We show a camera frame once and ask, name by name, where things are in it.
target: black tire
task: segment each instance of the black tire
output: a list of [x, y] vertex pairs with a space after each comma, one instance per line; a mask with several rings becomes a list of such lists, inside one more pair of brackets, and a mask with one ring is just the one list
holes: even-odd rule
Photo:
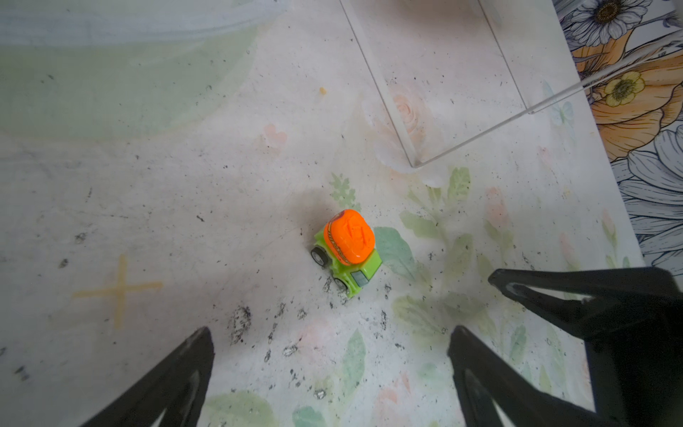
[[325, 249], [320, 246], [316, 246], [311, 250], [311, 257], [313, 258], [313, 261], [322, 268], [325, 268], [330, 264], [330, 257], [327, 256]]
[[337, 284], [337, 287], [339, 287], [340, 290], [348, 290], [348, 286], [344, 283], [343, 280], [335, 277], [335, 283]]

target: yellow flower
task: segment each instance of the yellow flower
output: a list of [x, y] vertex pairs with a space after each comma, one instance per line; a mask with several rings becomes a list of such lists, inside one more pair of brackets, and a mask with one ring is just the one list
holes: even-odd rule
[[617, 107], [633, 101], [636, 94], [645, 89], [645, 81], [637, 71], [629, 71], [621, 78], [614, 79], [607, 83], [604, 89], [607, 94], [607, 105]]

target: green toy truck body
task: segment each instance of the green toy truck body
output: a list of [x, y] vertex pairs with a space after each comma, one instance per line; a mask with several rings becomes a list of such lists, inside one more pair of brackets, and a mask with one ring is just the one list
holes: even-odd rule
[[[315, 235], [316, 247], [311, 251], [311, 255], [320, 266], [330, 267], [337, 285], [341, 286], [343, 284], [347, 289], [346, 296], [352, 298], [375, 276], [375, 273], [377, 273], [377, 270], [382, 265], [382, 259], [379, 253], [377, 253], [377, 249], [373, 249], [370, 256], [362, 263], [350, 266], [344, 265], [334, 256], [327, 243], [325, 243], [323, 231], [324, 229]], [[325, 252], [327, 260], [322, 256], [318, 248]]]

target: table surface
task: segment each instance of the table surface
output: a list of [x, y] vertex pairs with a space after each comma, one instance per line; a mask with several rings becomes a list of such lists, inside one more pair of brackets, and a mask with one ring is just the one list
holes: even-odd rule
[[[171, 98], [112, 107], [126, 125], [69, 127], [36, 107], [0, 136], [0, 417], [79, 425], [203, 325], [216, 356], [200, 426], [462, 425], [445, 355], [459, 324], [592, 408], [582, 342], [486, 283], [502, 266], [643, 265], [584, 95], [412, 171], [337, 0], [293, 0], [223, 37], [247, 42], [220, 78], [178, 72], [201, 90], [177, 120]], [[230, 63], [212, 43], [122, 56], [161, 82], [185, 59]], [[93, 84], [13, 78], [44, 102]], [[444, 113], [425, 88], [398, 95], [430, 141]], [[344, 208], [384, 261], [349, 301], [309, 256]]]

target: toy truck window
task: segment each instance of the toy truck window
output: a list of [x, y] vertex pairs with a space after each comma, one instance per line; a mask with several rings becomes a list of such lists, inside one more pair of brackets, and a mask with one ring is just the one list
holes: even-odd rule
[[361, 288], [370, 282], [367, 279], [367, 277], [363, 274], [363, 272], [360, 270], [354, 271], [353, 273], [351, 273], [351, 275], [353, 276], [353, 279], [356, 281], [358, 286], [360, 286]]

